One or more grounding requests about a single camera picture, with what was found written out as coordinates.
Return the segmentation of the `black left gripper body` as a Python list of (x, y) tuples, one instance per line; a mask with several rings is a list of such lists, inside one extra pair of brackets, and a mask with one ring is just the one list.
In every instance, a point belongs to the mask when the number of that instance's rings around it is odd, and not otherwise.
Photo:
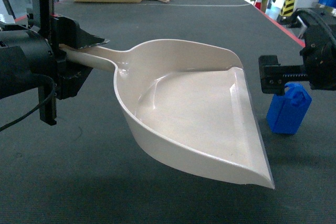
[[(53, 18), (54, 18), (54, 0), (32, 0), (32, 26), (38, 29), (38, 33), (46, 39), (48, 44), (51, 46), (53, 52), (58, 52), (58, 46), (56, 46), (55, 32), (53, 31)], [(53, 126), (56, 125), (56, 91), (60, 91), (60, 75), (57, 72), (57, 66), (54, 67), (51, 78), (54, 80), (55, 92), (53, 97), (40, 108), (40, 119)], [(43, 88), (38, 89), (39, 98), (47, 98), (47, 91), (52, 89), (43, 86)]]

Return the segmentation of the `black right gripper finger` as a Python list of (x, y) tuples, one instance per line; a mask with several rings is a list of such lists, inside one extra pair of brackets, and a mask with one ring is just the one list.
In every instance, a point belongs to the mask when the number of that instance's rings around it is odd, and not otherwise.
[(262, 55), (258, 58), (261, 90), (265, 94), (285, 94), (288, 82), (308, 81), (304, 65), (282, 66), (276, 55)]

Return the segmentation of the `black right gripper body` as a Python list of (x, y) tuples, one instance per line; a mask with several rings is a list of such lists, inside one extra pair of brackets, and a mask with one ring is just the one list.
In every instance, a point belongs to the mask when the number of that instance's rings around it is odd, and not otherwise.
[(335, 17), (322, 8), (300, 8), (305, 47), (300, 51), (311, 89), (335, 90)]

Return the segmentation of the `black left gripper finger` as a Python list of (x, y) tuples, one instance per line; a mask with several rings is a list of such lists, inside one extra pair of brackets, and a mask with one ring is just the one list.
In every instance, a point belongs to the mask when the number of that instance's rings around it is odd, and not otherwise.
[(110, 40), (90, 34), (80, 28), (76, 20), (58, 17), (58, 42), (73, 49), (84, 49), (107, 44)]
[(56, 98), (59, 100), (75, 97), (88, 78), (92, 68), (56, 59)]

